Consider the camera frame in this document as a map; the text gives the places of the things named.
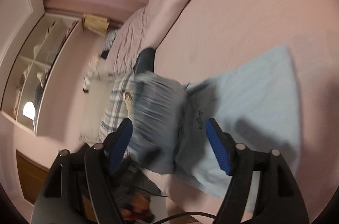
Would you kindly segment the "left hand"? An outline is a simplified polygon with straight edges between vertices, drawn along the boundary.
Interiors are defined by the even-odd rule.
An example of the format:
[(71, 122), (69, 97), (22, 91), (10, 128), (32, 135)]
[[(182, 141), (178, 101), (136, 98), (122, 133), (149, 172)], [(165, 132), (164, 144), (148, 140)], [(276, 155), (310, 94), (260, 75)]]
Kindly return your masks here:
[(131, 201), (125, 204), (121, 211), (121, 215), (126, 222), (143, 221), (151, 223), (155, 216), (150, 208), (151, 198), (142, 193), (136, 193)]

